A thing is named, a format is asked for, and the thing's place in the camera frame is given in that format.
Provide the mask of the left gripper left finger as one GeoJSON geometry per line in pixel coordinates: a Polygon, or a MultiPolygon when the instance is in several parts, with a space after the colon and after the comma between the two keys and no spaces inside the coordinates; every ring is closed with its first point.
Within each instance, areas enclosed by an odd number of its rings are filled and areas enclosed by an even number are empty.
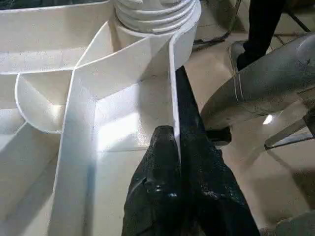
{"type": "Polygon", "coordinates": [[[135,170],[124,205],[122,235],[178,236],[182,224],[182,190],[173,127],[155,128],[135,170]]]}

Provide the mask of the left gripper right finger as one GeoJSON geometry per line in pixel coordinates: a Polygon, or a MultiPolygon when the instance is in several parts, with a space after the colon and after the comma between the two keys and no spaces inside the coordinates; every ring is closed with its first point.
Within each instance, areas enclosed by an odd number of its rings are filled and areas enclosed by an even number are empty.
{"type": "Polygon", "coordinates": [[[183,188],[193,218],[207,236],[258,236],[247,201],[222,151],[195,128],[181,130],[183,188]]]}

